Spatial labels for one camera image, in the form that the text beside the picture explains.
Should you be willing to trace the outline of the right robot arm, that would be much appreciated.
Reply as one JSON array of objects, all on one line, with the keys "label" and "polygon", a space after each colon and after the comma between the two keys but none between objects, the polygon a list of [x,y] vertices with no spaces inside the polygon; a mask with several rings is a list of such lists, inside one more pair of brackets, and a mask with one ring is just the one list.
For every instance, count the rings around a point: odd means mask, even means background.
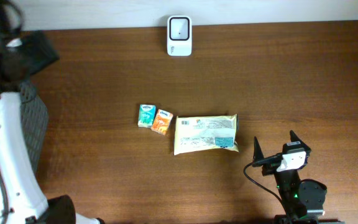
[{"label": "right robot arm", "polygon": [[265,157],[257,138],[254,138],[252,167],[261,167],[262,175],[273,175],[279,199],[285,213],[276,215],[274,223],[321,223],[327,187],[317,180],[300,179],[298,171],[308,163],[311,148],[294,131],[290,131],[290,142],[282,152]]}]

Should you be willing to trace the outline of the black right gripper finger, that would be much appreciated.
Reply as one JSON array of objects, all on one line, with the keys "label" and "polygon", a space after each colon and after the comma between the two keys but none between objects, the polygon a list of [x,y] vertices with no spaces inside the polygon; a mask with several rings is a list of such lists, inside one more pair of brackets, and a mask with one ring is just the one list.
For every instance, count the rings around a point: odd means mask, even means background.
[{"label": "black right gripper finger", "polygon": [[262,149],[260,147],[259,141],[257,137],[254,137],[254,154],[253,154],[253,162],[260,161],[264,158]]},{"label": "black right gripper finger", "polygon": [[308,149],[309,146],[307,146],[296,134],[293,130],[290,131],[290,140],[291,142],[299,142],[302,147],[305,149]]}]

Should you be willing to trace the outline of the orange tissue pack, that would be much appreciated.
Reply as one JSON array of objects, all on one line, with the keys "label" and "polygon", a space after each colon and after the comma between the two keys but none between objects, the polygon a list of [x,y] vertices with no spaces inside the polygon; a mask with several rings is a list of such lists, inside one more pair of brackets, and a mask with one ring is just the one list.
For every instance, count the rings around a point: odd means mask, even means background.
[{"label": "orange tissue pack", "polygon": [[172,113],[158,109],[151,130],[166,135],[172,119]]}]

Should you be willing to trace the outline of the teal tissue pack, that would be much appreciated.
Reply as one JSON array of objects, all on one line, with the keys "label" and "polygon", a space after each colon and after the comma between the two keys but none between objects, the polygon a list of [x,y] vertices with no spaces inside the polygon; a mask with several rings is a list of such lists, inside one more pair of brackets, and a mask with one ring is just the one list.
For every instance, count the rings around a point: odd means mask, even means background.
[{"label": "teal tissue pack", "polygon": [[138,127],[141,128],[151,128],[154,122],[156,114],[155,105],[140,105],[139,106],[139,117],[138,117]]}]

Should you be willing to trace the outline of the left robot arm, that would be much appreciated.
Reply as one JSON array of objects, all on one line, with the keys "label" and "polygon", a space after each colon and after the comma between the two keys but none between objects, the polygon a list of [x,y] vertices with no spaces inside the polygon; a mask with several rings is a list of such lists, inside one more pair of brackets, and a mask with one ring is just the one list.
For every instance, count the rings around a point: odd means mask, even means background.
[{"label": "left robot arm", "polygon": [[0,223],[100,223],[76,212],[67,195],[48,199],[30,164],[22,130],[20,85],[58,59],[41,32],[21,41],[22,11],[0,1]]}]

